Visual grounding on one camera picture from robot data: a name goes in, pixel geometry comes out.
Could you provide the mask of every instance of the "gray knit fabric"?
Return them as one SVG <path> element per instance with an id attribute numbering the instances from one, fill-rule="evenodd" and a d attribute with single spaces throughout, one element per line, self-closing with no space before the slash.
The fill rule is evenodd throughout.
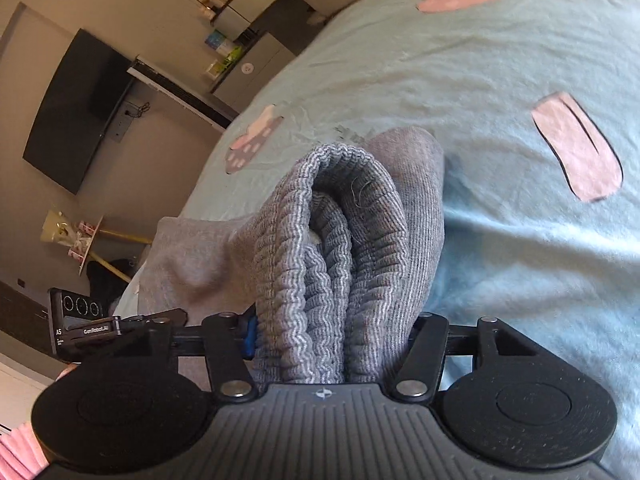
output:
<path id="1" fill-rule="evenodd" d="M 141 313 L 181 306 L 199 323 L 255 301 L 259 384 L 391 376 L 442 247 L 442 151 L 417 128 L 366 149 L 314 149 L 252 218 L 163 219 Z"/>

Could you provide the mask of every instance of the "pink sleeve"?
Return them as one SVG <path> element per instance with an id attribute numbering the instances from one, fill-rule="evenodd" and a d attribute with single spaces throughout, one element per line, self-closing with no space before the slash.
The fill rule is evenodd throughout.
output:
<path id="1" fill-rule="evenodd" d="M 31 424 L 0 437 L 0 480 L 31 480 L 47 464 Z"/>

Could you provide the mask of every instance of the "television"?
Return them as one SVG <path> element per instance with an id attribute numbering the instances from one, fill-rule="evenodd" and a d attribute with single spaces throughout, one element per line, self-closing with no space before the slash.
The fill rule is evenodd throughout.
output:
<path id="1" fill-rule="evenodd" d="M 80 29 L 49 83 L 22 158 L 76 194 L 133 83 L 130 64 Z"/>

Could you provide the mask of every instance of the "bed sheet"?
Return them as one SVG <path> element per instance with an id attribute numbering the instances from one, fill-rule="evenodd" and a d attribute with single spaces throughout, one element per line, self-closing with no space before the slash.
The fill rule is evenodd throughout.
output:
<path id="1" fill-rule="evenodd" d="M 640 0 L 361 0 L 233 122 L 182 214 L 255 212 L 318 143 L 427 129 L 446 241 L 425 309 L 500 317 L 598 380 L 603 465 L 640 479 L 639 39 Z"/>

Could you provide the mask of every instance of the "wooden leg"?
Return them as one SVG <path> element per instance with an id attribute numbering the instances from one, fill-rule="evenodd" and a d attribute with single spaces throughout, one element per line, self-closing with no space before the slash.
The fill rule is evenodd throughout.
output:
<path id="1" fill-rule="evenodd" d="M 139 244 L 151 245 L 153 240 L 151 238 L 145 238 L 143 236 L 135 236 L 135 235 L 127 235 L 124 233 L 119 233 L 117 231 L 109 231 L 108 229 L 98 229 L 98 232 L 101 235 L 111 236 L 113 238 L 119 238 L 120 240 L 126 240 L 128 242 L 137 242 Z"/>
<path id="2" fill-rule="evenodd" d="M 111 272 L 113 272 L 116 276 L 118 276 L 121 280 L 124 280 L 127 283 L 131 283 L 131 278 L 129 276 L 127 276 L 126 274 L 124 274 L 123 272 L 120 272 L 118 269 L 116 269 L 114 266 L 112 266 L 109 262 L 107 262 L 106 260 L 103 260 L 100 256 L 98 256 L 96 253 L 94 253 L 93 251 L 89 251 L 89 256 L 91 256 L 96 262 L 98 262 L 99 264 L 101 264 L 101 266 L 103 266 L 105 269 L 109 269 Z"/>

